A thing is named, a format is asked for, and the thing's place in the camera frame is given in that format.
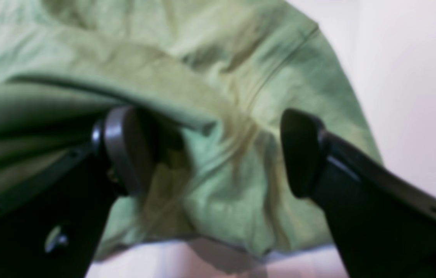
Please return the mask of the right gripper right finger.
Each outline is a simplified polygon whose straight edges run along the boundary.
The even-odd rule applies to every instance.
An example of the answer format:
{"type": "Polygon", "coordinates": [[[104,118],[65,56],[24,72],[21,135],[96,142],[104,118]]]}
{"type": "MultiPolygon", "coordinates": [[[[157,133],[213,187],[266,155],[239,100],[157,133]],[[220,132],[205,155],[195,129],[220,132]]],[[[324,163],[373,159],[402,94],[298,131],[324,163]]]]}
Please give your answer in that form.
{"type": "Polygon", "coordinates": [[[310,113],[280,123],[294,197],[322,209],[351,278],[436,278],[436,198],[329,132],[310,113]]]}

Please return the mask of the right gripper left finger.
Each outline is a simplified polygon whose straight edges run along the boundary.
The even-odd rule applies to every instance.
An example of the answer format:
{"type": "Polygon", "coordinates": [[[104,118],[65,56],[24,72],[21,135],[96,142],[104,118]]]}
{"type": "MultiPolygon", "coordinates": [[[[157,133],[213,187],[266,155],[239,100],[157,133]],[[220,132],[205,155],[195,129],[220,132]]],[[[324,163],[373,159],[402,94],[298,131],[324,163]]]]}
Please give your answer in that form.
{"type": "Polygon", "coordinates": [[[147,111],[114,108],[89,142],[0,192],[0,278],[83,278],[114,202],[151,184],[154,128],[147,111]]]}

